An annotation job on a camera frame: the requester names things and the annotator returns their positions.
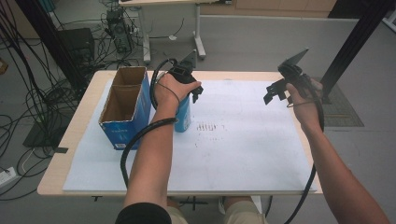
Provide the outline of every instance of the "blue cardboard box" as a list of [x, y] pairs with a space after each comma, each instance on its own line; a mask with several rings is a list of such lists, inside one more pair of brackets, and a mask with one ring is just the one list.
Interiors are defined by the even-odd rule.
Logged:
[[[99, 124], [116, 150], [149, 124], [151, 101], [146, 67], [122, 67], [110, 87]], [[137, 149], [140, 141], [134, 144]]]

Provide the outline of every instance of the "hand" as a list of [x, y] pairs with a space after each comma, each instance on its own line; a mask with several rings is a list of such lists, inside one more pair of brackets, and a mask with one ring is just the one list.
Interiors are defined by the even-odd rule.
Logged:
[[[311, 82], [314, 88], [318, 91], [318, 95], [320, 95], [319, 91], [322, 88], [322, 85], [311, 78]], [[302, 129], [305, 133], [307, 132], [321, 132], [320, 124], [318, 121], [318, 110], [315, 106], [311, 94], [308, 93], [308, 97], [304, 99], [297, 89], [290, 83], [286, 84], [286, 89], [290, 93], [291, 99], [293, 101], [294, 114], [296, 115], [297, 120], [300, 121]]]
[[165, 74], [157, 82], [154, 89], [158, 106], [169, 105], [177, 109], [179, 102], [181, 102], [190, 91], [199, 86], [201, 86], [200, 81], [182, 84], [176, 81], [172, 75]]

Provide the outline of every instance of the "shorts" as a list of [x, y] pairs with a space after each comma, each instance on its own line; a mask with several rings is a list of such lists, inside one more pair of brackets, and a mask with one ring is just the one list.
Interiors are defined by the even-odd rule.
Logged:
[[166, 211], [168, 211], [172, 219], [172, 224], [188, 224], [186, 218], [184, 218], [183, 214], [177, 208], [168, 206]]
[[[180, 210], [175, 207], [166, 209], [172, 224], [188, 224]], [[224, 224], [268, 224], [253, 202], [239, 202], [231, 205], [224, 217]]]
[[224, 224], [268, 224], [268, 222], [253, 202], [242, 201], [227, 209]]

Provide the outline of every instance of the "black shirt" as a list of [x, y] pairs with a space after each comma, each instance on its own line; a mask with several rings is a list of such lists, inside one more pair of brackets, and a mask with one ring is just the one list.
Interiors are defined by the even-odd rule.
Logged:
[[172, 224], [168, 212], [155, 203], [134, 203], [122, 209], [116, 224]]

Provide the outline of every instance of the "white paper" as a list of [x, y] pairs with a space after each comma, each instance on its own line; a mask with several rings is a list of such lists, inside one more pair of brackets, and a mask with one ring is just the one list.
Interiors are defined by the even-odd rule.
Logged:
[[[174, 134], [170, 193], [302, 192], [310, 167], [286, 102], [274, 98], [265, 105], [262, 99], [271, 84], [203, 81], [203, 94], [191, 104], [191, 126]], [[110, 85], [78, 145], [64, 190], [126, 190], [122, 152], [98, 124]], [[134, 155], [131, 151], [127, 167]]]

